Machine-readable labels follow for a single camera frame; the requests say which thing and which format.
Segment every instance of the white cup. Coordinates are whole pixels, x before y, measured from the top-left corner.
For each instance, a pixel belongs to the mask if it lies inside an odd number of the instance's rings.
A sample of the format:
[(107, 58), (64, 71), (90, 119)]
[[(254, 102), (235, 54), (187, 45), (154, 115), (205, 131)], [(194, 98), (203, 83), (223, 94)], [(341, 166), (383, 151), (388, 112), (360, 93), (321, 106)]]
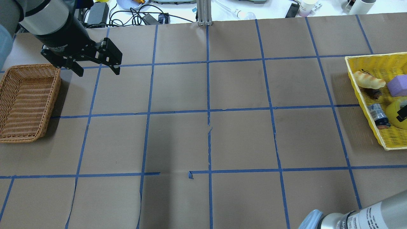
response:
[(356, 0), (349, 14), (367, 14), (376, 0)]
[(314, 8), (315, 3), (317, 3), (317, 0), (302, 0), (298, 15), (301, 17), (308, 16), (312, 8)]

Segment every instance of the yellow basket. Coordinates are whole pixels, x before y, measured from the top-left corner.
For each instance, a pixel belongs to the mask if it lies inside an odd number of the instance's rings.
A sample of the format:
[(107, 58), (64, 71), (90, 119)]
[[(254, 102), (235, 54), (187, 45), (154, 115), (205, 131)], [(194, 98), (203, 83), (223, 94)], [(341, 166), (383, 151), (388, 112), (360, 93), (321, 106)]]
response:
[(383, 95), (380, 96), (378, 100), (372, 100), (365, 92), (360, 90), (353, 76), (354, 72), (363, 69), (376, 78), (384, 79), (386, 83), (389, 83), (394, 77), (407, 74), (407, 52), (351, 56), (345, 57), (345, 61), (348, 66), (348, 74), (355, 95), (379, 144), (382, 145), (385, 150), (407, 149), (407, 130), (403, 130), (394, 125), (388, 129), (379, 130), (368, 111), (368, 106), (374, 103), (379, 103), (383, 110), (386, 110), (386, 108), (398, 98), (391, 96), (386, 85), (380, 89)]

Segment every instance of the black device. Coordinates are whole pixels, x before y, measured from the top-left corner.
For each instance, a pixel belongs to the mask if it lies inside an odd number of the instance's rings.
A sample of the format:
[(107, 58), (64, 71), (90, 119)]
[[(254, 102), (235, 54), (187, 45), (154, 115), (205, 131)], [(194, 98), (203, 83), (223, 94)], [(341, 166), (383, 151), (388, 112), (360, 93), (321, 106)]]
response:
[(151, 14), (146, 14), (144, 17), (142, 17), (144, 23), (146, 25), (152, 25), (152, 24), (160, 24)]
[[(96, 2), (89, 11), (88, 24), (106, 23), (107, 15), (109, 13), (109, 6), (105, 2)], [(105, 25), (92, 26), (92, 28), (102, 28)]]
[(295, 18), (299, 9), (300, 9), (300, 4), (291, 3), (291, 6), (288, 9), (288, 12), (287, 12), (287, 15), (285, 16), (285, 18)]
[(160, 24), (169, 24), (170, 23), (170, 16), (168, 13), (160, 13), (158, 15), (158, 22)]

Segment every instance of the purple cube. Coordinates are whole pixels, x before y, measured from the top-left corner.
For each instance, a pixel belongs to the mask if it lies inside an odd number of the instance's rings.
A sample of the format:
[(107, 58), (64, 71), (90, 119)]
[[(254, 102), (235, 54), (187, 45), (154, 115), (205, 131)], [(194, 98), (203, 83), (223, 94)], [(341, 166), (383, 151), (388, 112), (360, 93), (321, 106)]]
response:
[(393, 97), (407, 96), (407, 75), (398, 75), (387, 84)]

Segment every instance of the croissant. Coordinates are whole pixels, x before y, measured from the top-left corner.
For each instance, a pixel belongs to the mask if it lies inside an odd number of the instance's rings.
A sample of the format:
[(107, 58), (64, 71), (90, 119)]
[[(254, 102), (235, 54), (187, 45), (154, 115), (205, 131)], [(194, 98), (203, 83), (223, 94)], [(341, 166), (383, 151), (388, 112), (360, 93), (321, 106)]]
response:
[(383, 79), (377, 79), (372, 75), (357, 71), (353, 73), (355, 76), (356, 84), (362, 88), (379, 89), (386, 85)]

